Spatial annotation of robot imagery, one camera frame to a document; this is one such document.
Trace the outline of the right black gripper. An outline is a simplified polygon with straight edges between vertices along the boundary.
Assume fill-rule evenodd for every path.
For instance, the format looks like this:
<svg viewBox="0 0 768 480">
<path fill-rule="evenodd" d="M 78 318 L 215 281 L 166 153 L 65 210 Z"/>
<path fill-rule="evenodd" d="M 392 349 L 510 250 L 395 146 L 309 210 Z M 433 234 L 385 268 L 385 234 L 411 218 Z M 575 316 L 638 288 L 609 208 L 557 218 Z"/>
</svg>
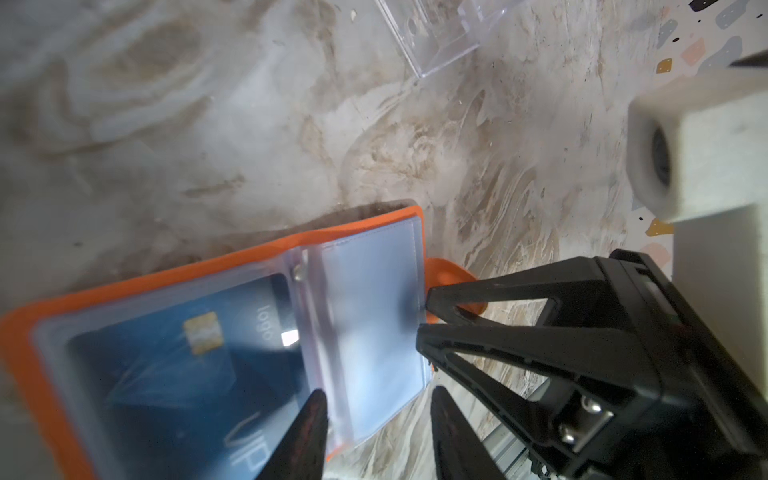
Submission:
<svg viewBox="0 0 768 480">
<path fill-rule="evenodd" d="M 550 327 L 426 324 L 417 350 L 560 475 L 766 477 L 766 402 L 649 256 L 549 278 Z"/>
</svg>

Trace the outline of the blue card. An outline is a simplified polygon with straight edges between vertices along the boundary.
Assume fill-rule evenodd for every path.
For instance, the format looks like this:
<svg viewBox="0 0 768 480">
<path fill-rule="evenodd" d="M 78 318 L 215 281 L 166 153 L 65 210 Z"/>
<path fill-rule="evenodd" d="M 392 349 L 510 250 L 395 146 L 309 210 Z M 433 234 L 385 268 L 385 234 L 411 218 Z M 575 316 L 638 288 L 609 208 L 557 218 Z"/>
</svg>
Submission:
<svg viewBox="0 0 768 480">
<path fill-rule="evenodd" d="M 309 392 L 281 274 L 82 333 L 66 351 L 103 479 L 253 479 Z"/>
</svg>

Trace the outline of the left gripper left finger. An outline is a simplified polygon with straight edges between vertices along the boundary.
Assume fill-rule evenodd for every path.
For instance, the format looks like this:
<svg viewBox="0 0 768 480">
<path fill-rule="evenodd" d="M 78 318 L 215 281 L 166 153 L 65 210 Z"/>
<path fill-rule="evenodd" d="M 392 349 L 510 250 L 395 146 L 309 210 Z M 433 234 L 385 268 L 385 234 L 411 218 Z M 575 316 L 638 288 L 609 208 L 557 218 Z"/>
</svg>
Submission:
<svg viewBox="0 0 768 480">
<path fill-rule="evenodd" d="M 314 390 L 256 480 L 320 480 L 328 439 L 327 396 Z"/>
</svg>

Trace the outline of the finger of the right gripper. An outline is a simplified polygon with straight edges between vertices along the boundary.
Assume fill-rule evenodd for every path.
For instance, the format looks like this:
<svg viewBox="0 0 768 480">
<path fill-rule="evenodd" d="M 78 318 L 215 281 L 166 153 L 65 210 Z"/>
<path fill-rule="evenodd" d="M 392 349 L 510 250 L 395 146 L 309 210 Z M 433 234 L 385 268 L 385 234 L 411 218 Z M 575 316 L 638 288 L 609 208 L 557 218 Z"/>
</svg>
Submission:
<svg viewBox="0 0 768 480">
<path fill-rule="evenodd" d="M 611 299 L 598 258 L 576 257 L 487 280 L 433 288 L 427 310 L 441 324 L 424 327 L 426 348 L 628 348 L 630 333 L 595 326 Z M 543 300 L 533 326 L 511 326 L 469 306 Z"/>
</svg>

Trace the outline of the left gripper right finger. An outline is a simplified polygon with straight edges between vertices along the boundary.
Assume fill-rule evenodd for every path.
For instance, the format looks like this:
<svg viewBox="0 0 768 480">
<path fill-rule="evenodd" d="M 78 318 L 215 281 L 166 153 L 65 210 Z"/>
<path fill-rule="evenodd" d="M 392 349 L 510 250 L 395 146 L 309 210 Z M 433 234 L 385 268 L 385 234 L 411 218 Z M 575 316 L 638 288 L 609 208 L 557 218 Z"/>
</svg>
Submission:
<svg viewBox="0 0 768 480">
<path fill-rule="evenodd" d="M 438 479 L 505 478 L 443 386 L 432 392 L 430 417 Z"/>
</svg>

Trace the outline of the orange card holder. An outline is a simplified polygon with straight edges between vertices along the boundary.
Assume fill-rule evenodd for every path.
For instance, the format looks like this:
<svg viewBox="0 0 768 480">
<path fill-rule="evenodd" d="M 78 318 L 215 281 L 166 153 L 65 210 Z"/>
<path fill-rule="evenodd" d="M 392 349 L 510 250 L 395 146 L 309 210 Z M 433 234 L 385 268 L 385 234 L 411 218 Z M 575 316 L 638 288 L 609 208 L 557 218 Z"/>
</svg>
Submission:
<svg viewBox="0 0 768 480">
<path fill-rule="evenodd" d="M 1 355 L 72 479 L 252 479 L 314 390 L 328 455 L 383 428 L 432 378 L 417 206 L 32 304 Z"/>
</svg>

